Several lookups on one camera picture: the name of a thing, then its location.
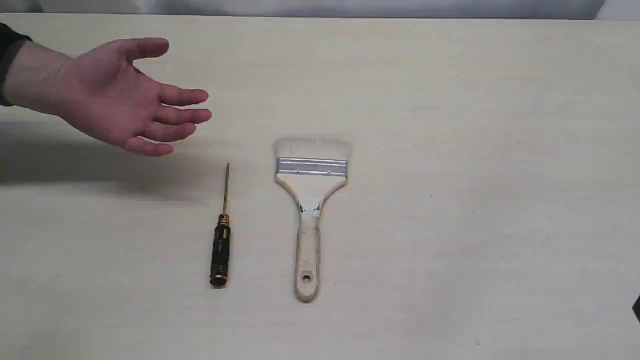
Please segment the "forearm with dark sleeve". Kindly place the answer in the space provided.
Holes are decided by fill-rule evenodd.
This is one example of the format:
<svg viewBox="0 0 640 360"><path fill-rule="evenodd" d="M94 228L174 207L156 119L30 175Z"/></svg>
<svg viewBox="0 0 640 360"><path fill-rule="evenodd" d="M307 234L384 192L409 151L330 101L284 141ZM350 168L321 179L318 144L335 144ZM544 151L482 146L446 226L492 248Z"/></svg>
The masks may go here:
<svg viewBox="0 0 640 360"><path fill-rule="evenodd" d="M0 102L43 114L58 112L58 86L69 55L32 41L6 23L0 25Z"/></svg>

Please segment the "open bare human hand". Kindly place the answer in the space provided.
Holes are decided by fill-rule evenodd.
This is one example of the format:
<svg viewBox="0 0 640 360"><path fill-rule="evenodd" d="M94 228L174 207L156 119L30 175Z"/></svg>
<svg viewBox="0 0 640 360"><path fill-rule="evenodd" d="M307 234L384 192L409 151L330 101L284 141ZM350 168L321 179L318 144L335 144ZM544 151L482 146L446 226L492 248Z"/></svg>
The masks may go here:
<svg viewBox="0 0 640 360"><path fill-rule="evenodd" d="M203 89L185 89L154 80L134 61L167 54L164 38L117 39L62 66L50 94L51 112L80 132L144 157L173 153L172 142L192 136L211 119L198 108Z"/></svg>

